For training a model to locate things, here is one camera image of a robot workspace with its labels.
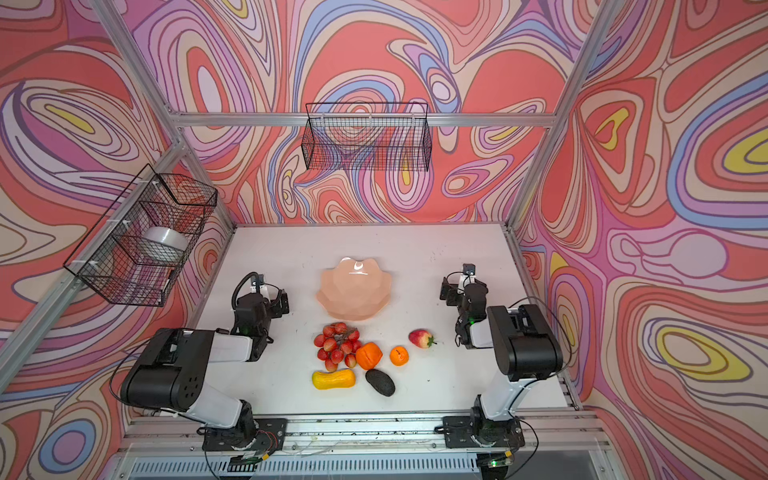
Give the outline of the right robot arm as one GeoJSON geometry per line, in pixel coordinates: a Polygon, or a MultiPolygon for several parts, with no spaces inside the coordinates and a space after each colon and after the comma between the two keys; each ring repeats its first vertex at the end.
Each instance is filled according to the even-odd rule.
{"type": "Polygon", "coordinates": [[[458,311],[455,344],[492,350],[499,371],[467,416],[446,416],[435,429],[450,449],[522,447],[518,408],[534,385],[564,366],[560,344],[538,306],[489,306],[488,293],[487,285],[470,274],[456,283],[442,280],[439,298],[458,311]]]}

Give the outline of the red fake strawberry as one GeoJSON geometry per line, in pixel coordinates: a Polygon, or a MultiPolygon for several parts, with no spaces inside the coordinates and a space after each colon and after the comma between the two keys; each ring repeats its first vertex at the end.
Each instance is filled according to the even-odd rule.
{"type": "Polygon", "coordinates": [[[426,329],[413,330],[408,335],[409,341],[420,349],[429,349],[435,344],[434,335],[426,329]]]}

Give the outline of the white tape roll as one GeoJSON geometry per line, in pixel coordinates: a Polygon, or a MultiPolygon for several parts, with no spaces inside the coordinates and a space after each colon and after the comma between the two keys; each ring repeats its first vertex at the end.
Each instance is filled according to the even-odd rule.
{"type": "Polygon", "coordinates": [[[150,260],[161,264],[177,263],[185,253],[189,240],[180,232],[161,226],[150,227],[139,243],[139,250],[150,260]]]}

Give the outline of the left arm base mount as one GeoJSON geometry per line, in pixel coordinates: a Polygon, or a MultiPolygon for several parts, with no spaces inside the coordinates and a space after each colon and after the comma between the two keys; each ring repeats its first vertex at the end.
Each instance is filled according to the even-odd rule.
{"type": "Polygon", "coordinates": [[[286,418],[260,418],[229,429],[201,426],[197,433],[206,452],[274,453],[283,448],[287,425],[286,418]]]}

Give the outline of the small fake orange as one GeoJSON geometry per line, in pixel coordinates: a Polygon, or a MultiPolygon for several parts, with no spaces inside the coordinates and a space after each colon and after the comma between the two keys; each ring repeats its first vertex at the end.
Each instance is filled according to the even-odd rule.
{"type": "Polygon", "coordinates": [[[410,355],[404,346],[396,346],[390,351],[389,359],[394,366],[401,367],[408,363],[410,355]]]}

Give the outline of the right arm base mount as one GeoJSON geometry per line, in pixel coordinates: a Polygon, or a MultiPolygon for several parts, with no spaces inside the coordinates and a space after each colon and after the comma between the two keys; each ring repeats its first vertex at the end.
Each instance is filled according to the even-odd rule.
{"type": "Polygon", "coordinates": [[[434,433],[443,436],[449,449],[504,447],[516,451],[526,445],[517,419],[491,421],[473,416],[445,416],[434,433]]]}

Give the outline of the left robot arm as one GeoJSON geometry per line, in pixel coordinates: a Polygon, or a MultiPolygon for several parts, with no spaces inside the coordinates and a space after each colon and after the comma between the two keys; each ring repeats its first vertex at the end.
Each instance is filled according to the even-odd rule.
{"type": "Polygon", "coordinates": [[[118,398],[130,407],[198,423],[205,453],[253,452],[262,461],[282,449],[287,421],[257,421],[248,401],[225,394],[206,376],[212,364],[259,361],[274,343],[271,322],[290,312],[289,297],[250,272],[235,287],[230,307],[230,329],[158,330],[122,381],[118,398]]]}

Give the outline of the red fake lychee bunch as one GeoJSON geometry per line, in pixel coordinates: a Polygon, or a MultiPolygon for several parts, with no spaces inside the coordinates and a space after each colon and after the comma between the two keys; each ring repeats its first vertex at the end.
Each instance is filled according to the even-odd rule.
{"type": "Polygon", "coordinates": [[[313,344],[317,349],[317,358],[328,373],[340,368],[352,369],[358,365],[356,353],[362,347],[362,341],[355,327],[343,322],[325,325],[314,336],[313,344]]]}

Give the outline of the yellow fake squash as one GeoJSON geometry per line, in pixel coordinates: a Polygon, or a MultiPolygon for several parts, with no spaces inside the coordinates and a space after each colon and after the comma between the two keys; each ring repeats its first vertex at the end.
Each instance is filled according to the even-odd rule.
{"type": "Polygon", "coordinates": [[[332,390],[351,388],[356,384],[353,370],[342,369],[334,372],[315,371],[311,377],[312,385],[317,390],[332,390]]]}

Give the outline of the orange fake bell pepper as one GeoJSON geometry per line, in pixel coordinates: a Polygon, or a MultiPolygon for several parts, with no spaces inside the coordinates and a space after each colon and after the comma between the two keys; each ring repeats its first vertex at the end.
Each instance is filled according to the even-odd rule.
{"type": "Polygon", "coordinates": [[[358,365],[363,370],[371,370],[380,363],[383,352],[376,343],[369,342],[358,348],[355,355],[358,365]]]}

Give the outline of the pink scalloped fruit bowl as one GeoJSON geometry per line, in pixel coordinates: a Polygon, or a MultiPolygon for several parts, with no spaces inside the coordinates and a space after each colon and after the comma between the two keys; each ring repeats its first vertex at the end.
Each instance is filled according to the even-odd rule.
{"type": "Polygon", "coordinates": [[[391,300],[392,275],[375,259],[341,259],[322,272],[316,300],[334,319],[364,321],[376,316],[391,300]]]}

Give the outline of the dark fake avocado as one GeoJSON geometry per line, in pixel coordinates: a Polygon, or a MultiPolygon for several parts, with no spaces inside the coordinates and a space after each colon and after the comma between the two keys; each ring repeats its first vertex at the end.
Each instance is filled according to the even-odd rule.
{"type": "Polygon", "coordinates": [[[365,379],[374,390],[382,396],[391,397],[396,391],[396,386],[392,378],[381,370],[367,370],[365,379]]]}

